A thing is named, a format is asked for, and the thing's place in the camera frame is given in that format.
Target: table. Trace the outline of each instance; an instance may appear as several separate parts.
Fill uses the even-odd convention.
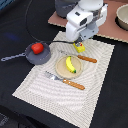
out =
[[[0,58],[20,54],[34,42],[26,30],[25,12],[30,0],[17,0],[0,13]],[[48,24],[55,11],[53,0],[33,0],[27,14],[28,30],[39,40],[53,40],[65,28]],[[95,40],[115,45],[90,128],[128,126],[128,44],[103,37]],[[25,57],[0,62],[0,105],[29,116],[51,128],[74,125],[12,96],[34,65]]]

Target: pan handle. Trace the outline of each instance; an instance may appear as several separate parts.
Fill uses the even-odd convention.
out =
[[[21,54],[19,54],[19,55],[10,56],[10,57],[5,57],[5,58],[2,58],[1,61],[10,60],[10,59],[13,59],[13,58],[16,58],[16,57],[20,57],[20,56],[26,56],[26,54],[25,54],[25,53],[21,53]]]

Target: metal pan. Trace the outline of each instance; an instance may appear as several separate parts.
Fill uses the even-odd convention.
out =
[[[44,46],[43,51],[39,54],[34,54],[33,50],[31,49],[31,46],[33,44],[30,44],[26,48],[24,53],[21,53],[21,54],[15,55],[15,56],[2,58],[1,61],[7,61],[7,60],[10,60],[10,59],[13,59],[16,57],[26,56],[26,59],[34,65],[41,65],[41,64],[46,63],[51,57],[51,52],[50,52],[49,46],[46,43],[41,43]]]

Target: knife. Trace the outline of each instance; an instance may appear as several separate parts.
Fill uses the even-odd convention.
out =
[[[61,53],[64,53],[64,54],[70,54],[68,52],[65,52],[65,51],[62,51],[62,50],[59,50]],[[93,59],[93,58],[89,58],[89,57],[86,57],[86,56],[81,56],[81,55],[75,55],[75,54],[71,54],[71,55],[74,55],[74,56],[77,56],[79,59],[82,59],[82,60],[86,60],[86,61],[89,61],[89,62],[93,62],[93,63],[96,63],[97,60],[96,59]]]

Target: plate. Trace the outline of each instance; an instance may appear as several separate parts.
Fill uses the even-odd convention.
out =
[[[68,56],[71,56],[71,62],[74,68],[76,69],[76,73],[70,72],[66,67],[66,59]],[[66,55],[61,57],[55,65],[56,72],[59,76],[66,79],[73,79],[79,77],[83,71],[83,64],[81,60],[73,55]]]

